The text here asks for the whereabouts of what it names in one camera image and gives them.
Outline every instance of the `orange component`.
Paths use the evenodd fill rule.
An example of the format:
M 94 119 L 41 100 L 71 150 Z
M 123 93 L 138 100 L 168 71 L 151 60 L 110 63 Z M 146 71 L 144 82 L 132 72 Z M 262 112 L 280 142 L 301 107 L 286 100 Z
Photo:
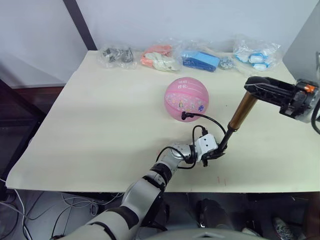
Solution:
M 172 46 L 171 45 L 153 45 L 151 47 L 149 47 L 143 54 L 142 54 L 142 57 L 141 57 L 141 63 L 143 65 L 146 65 L 148 67 L 151 67 L 153 66 L 153 62 L 151 59 L 148 59 L 145 57 L 145 54 L 148 54 L 148 53 L 159 53 L 161 55 L 165 55 L 165 56 L 168 56 L 170 57 L 171 55 L 171 52 L 172 52 Z
M 312 85 L 309 85 L 309 84 L 304 86 L 304 90 L 306 90 L 307 93 L 313 93 L 315 89 L 316 89 L 315 86 L 312 86 Z

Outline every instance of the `table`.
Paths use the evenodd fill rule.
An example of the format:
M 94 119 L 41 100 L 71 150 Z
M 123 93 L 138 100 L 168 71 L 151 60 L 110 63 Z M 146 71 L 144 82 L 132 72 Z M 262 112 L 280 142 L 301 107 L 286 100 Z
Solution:
M 200 80 L 209 92 L 206 112 L 227 126 L 245 94 L 236 70 L 180 73 L 144 66 L 105 69 L 89 51 L 57 98 L 23 156 L 7 178 L 8 188 L 61 192 L 124 192 L 175 142 L 190 143 L 201 124 L 218 142 L 221 130 L 206 119 L 179 122 L 166 112 L 164 93 L 177 78 Z M 295 80 L 281 62 L 261 72 Z M 167 192 L 268 193 L 320 190 L 320 138 L 310 124 L 279 114 L 258 101 L 228 143 L 226 154 L 179 169 Z

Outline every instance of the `pink ball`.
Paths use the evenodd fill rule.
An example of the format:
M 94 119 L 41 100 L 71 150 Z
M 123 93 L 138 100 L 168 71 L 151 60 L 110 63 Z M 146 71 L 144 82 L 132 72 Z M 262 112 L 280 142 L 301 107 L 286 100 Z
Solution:
M 199 116 L 181 119 L 183 111 L 204 114 L 209 104 L 206 87 L 192 77 L 181 77 L 173 81 L 165 91 L 164 105 L 168 113 L 181 122 L 192 122 Z

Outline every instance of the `clear plastic bag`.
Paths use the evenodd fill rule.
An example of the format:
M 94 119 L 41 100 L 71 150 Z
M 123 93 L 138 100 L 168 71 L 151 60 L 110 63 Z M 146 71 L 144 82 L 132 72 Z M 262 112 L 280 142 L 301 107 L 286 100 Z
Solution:
M 242 62 L 237 61 L 233 56 L 232 52 L 223 52 L 223 51 L 217 50 L 215 48 L 215 44 L 210 41 L 198 40 L 197 42 L 195 42 L 193 40 L 191 42 L 192 44 L 191 45 L 189 44 L 189 46 L 193 46 L 199 51 L 206 52 L 208 54 L 211 54 L 219 58 L 220 59 L 219 69 L 222 69 L 224 71 L 239 72 L 246 78 L 257 75 L 257 71 L 253 67 L 251 67 L 249 64 L 243 64 Z
M 97 60 L 105 68 L 135 69 L 137 67 L 137 53 L 125 44 L 106 44 L 98 51 Z
M 258 71 L 266 71 L 276 66 L 283 55 L 280 45 L 238 35 L 233 46 L 234 57 Z
M 148 47 L 141 55 L 142 65 L 164 72 L 178 72 L 182 67 L 180 44 L 173 40 L 161 41 Z
M 220 58 L 207 52 L 211 45 L 204 40 L 189 40 L 181 43 L 180 56 L 185 67 L 214 72 L 220 62 Z

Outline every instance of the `black pole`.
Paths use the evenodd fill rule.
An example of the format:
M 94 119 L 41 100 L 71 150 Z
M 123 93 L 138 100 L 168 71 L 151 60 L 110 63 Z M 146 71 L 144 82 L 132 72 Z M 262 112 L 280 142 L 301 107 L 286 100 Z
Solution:
M 231 135 L 237 130 L 233 129 L 228 125 L 228 130 L 226 131 L 221 143 L 218 146 L 217 152 L 222 153 L 225 150 L 225 147 L 227 146 L 228 140 L 231 137 Z
M 68 10 L 76 29 L 78 30 L 86 48 L 96 51 L 96 44 L 90 34 L 84 16 L 82 15 L 76 0 L 63 0 L 66 9 Z

